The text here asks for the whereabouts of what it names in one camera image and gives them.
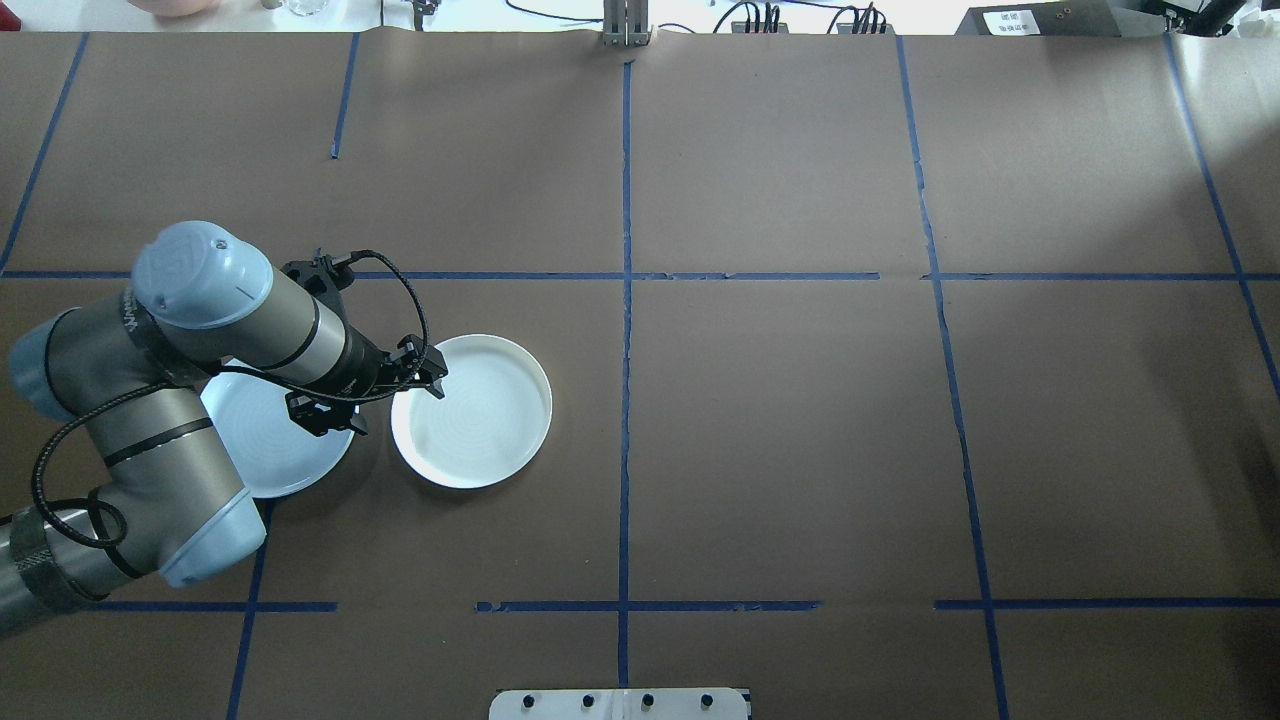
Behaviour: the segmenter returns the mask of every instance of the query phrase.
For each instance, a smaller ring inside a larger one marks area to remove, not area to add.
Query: black device
[[[1027,13],[1032,22],[1024,22]],[[1014,29],[1001,31],[1001,27]],[[1107,0],[1070,0],[969,8],[956,35],[1120,37],[1121,33]]]

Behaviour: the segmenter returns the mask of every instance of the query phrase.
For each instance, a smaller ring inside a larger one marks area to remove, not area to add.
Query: glass
[[[325,9],[329,0],[284,0],[284,6],[294,15],[314,15]]]

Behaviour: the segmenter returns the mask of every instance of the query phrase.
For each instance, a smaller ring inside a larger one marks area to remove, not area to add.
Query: pink object
[[[129,0],[129,5],[146,10],[152,15],[179,18],[191,15],[212,5],[218,0]]]

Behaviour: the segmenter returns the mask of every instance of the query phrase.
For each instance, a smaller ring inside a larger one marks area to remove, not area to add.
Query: wires
[[[568,17],[564,17],[564,15],[553,15],[550,13],[540,13],[538,10],[530,10],[529,8],[521,8],[520,5],[516,5],[515,3],[512,3],[511,0],[503,0],[503,3],[506,3],[507,6],[511,8],[512,10],[520,10],[521,13],[527,13],[530,15],[538,15],[539,18],[550,18],[553,20],[568,20],[571,23],[603,23],[604,22],[604,18],[568,18]]]
[[[733,5],[728,10],[724,10],[724,14],[721,15],[719,22],[716,23],[716,28],[712,29],[712,35],[716,35],[717,32],[719,32],[719,27],[722,24],[724,24],[724,20],[728,19],[730,14],[732,14],[733,10],[736,10],[739,8],[742,8],[742,6],[746,8],[746,23],[748,24],[751,24],[753,22],[755,22],[755,23],[760,22],[760,6],[756,5],[755,3],[751,3],[750,0],[739,0],[737,3],[733,3]]]
[[[429,336],[430,331],[429,331],[428,324],[426,324],[426,313],[422,311],[422,302],[417,299],[417,292],[413,291],[413,286],[408,282],[408,278],[404,277],[404,273],[402,273],[399,270],[399,268],[397,268],[396,264],[390,261],[389,258],[387,258],[381,252],[376,252],[376,251],[372,251],[372,250],[357,250],[357,251],[352,252],[351,254],[351,263],[355,263],[357,260],[364,260],[365,258],[372,258],[372,259],[378,260],[379,263],[381,263],[383,265],[387,265],[387,269],[390,270],[393,275],[396,275],[396,279],[398,279],[402,286],[404,286],[404,290],[408,291],[410,299],[413,301],[413,310],[417,313],[417,322],[419,322],[419,325],[422,329],[422,342],[430,342],[430,336]],[[328,395],[328,393],[324,393],[324,392],[316,392],[314,389],[307,389],[307,388],[305,388],[302,386],[291,383],[291,382],[288,382],[288,380],[285,380],[283,378],[278,378],[278,377],[271,375],[269,373],[264,373],[262,370],[259,370],[256,368],[238,368],[238,366],[234,366],[234,365],[225,365],[225,366],[223,366],[223,372],[227,372],[227,373],[239,373],[242,375],[252,375],[252,377],[255,377],[255,378],[257,378],[260,380],[266,380],[269,383],[278,384],[278,386],[280,386],[280,387],[283,387],[285,389],[291,389],[293,392],[301,392],[301,393],[303,393],[307,397],[311,397],[314,400],[323,400],[323,401],[326,401],[326,402],[347,402],[347,404],[357,404],[358,405],[358,404],[362,404],[362,402],[375,402],[378,400],[387,400],[388,397],[396,395],[397,392],[408,389],[410,383],[412,383],[413,378],[416,378],[417,374],[422,370],[422,364],[424,363],[426,363],[426,354],[425,352],[422,355],[420,355],[419,359],[413,363],[412,372],[408,373],[408,375],[406,375],[406,378],[403,380],[401,380],[399,383],[397,383],[396,387],[393,387],[392,389],[388,389],[388,391],[384,391],[384,392],[379,392],[376,395],[369,395],[369,396],[365,396],[365,397],[346,397],[346,396],[342,396],[342,395]]]
[[[858,35],[884,35],[888,28],[888,19],[884,13],[876,9],[874,0],[863,12],[863,22],[854,20],[854,32]]]
[[[831,31],[836,29],[836,20],[840,19],[840,15],[844,15],[845,13],[847,13],[850,10],[854,12],[854,27],[858,27],[858,22],[860,19],[861,14],[858,12],[858,8],[854,8],[852,5],[846,5],[846,6],[836,10],[835,17],[831,18],[831,24],[827,26],[827,35],[831,35]]]
[[[92,420],[93,418],[97,418],[102,413],[119,407],[125,402],[151,395],[152,392],[156,392],[159,389],[165,389],[172,387],[174,386],[168,382],[154,383],[146,387],[140,387],[137,389],[129,391],[118,397],[113,397],[111,400],[108,400],[102,405],[99,405],[97,407],[90,410],[88,413],[63,425],[56,433],[54,433],[51,438],[49,438],[49,442],[45,443],[45,447],[40,451],[40,455],[36,457],[36,465],[31,469],[31,500],[36,506],[36,511],[40,512],[40,516],[44,518],[46,523],[52,525],[52,528],[58,530],[63,537],[78,544],[83,544],[86,547],[106,550],[109,547],[115,547],[122,542],[124,542],[125,536],[128,536],[129,533],[129,525],[124,520],[124,514],[120,512],[120,509],[111,505],[110,502],[104,502],[101,500],[90,500],[87,497],[76,500],[59,500],[55,502],[50,502],[45,497],[45,469],[49,466],[49,460],[52,459],[54,451],[58,450],[58,446],[67,438],[67,436],[72,434],[72,432],[76,430],[76,428],[79,428],[81,425]],[[115,520],[115,524],[119,527],[119,534],[116,534],[115,537],[92,538],[67,524],[65,520],[58,516],[56,512],[58,510],[88,510],[90,512],[101,510],[108,515],[110,515],[113,520]]]
[[[397,268],[396,264],[390,261],[389,258],[387,258],[381,252],[376,252],[372,250],[357,250],[356,252],[352,252],[349,263],[355,263],[365,258],[372,258],[380,261],[383,265],[385,265],[387,269],[390,270],[393,275],[396,275],[396,279],[398,279],[401,284],[404,286],[404,290],[408,291],[408,296],[413,301],[413,310],[417,313],[419,325],[422,331],[422,342],[428,342],[430,329],[426,324],[426,313],[422,310],[422,302],[421,300],[419,300],[417,292],[413,291],[413,286],[408,282],[408,278],[404,277],[404,273],[402,273],[399,268]],[[225,366],[223,368],[223,370],[229,373],[242,373],[246,375],[253,375],[259,379],[264,379],[266,382],[278,384],[287,389],[306,393],[308,397],[316,400],[323,400],[329,402],[358,404],[358,402],[372,402],[376,400],[385,400],[396,395],[397,392],[401,392],[402,389],[407,389],[410,383],[413,382],[413,378],[416,378],[417,374],[422,370],[422,364],[425,361],[426,361],[426,354],[420,355],[417,360],[413,363],[412,372],[408,373],[403,380],[398,382],[394,388],[366,397],[343,397],[337,395],[326,395],[321,392],[310,391],[307,388],[296,386],[274,375],[269,375],[253,368]],[[69,436],[72,432],[74,432],[84,423],[88,423],[93,418],[97,418],[99,415],[108,413],[109,410],[113,410],[115,407],[119,407],[125,402],[131,402],[133,400],[151,395],[152,392],[160,389],[175,388],[175,387],[177,386],[169,382],[159,382],[125,392],[124,395],[108,400],[102,405],[99,405],[97,407],[90,410],[88,413],[84,413],[83,415],[76,418],[70,423],[67,423],[65,425],[59,428],[59,430],[54,433],[52,437],[49,438],[49,442],[45,443],[45,447],[41,448],[40,455],[36,457],[36,465],[31,470],[31,500],[35,503],[36,511],[40,512],[40,516],[44,518],[44,520],[49,523],[55,530],[58,530],[63,537],[70,539],[72,542],[83,544],[86,547],[108,550],[124,542],[124,538],[128,536],[129,532],[129,525],[128,521],[124,519],[124,514],[120,512],[119,507],[111,505],[110,502],[105,502],[101,500],[91,500],[87,497],[50,501],[45,496],[45,471],[49,468],[49,461],[52,459],[54,452],[58,450],[58,446],[61,445],[64,439],[67,439],[67,436]],[[76,528],[70,527],[65,520],[59,518],[58,516],[59,510],[87,510],[90,512],[97,512],[97,511],[106,512],[108,515],[111,516],[113,520],[115,520],[115,524],[119,528],[118,534],[115,537],[105,537],[105,538],[93,538],[86,536],[84,533],[81,533]],[[13,516],[0,518],[0,525],[12,521]]]
[[[741,6],[746,6],[746,22],[742,23],[745,32],[753,33],[753,35],[778,32],[778,28],[780,28],[781,22],[782,22],[782,5],[781,5],[781,3],[777,4],[777,5],[774,5],[772,1],[765,3],[764,4],[764,12],[762,13],[759,5],[756,5],[755,3],[753,3],[750,0],[742,0],[741,3],[735,3],[733,6],[730,8],[728,10],[724,10],[724,14],[721,15],[719,22],[716,23],[716,28],[712,29],[712,33],[714,35],[714,33],[719,32],[719,28],[721,28],[722,24],[724,24],[724,20],[728,19],[728,17],[733,13],[733,10],[736,10],[736,9],[741,8]]]

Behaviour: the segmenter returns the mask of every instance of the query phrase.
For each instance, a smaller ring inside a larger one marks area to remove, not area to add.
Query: black tape wrap
[[[91,594],[63,573],[45,537],[45,520],[31,507],[13,516],[9,552],[27,591],[52,614],[84,610],[106,597]]]
[[[120,292],[120,322],[129,336],[129,342],[154,365],[164,373],[164,377],[178,387],[192,387],[201,380],[209,379],[209,373],[187,360],[178,351],[169,338],[160,331],[156,319],[133,296],[133,288],[127,287]]]

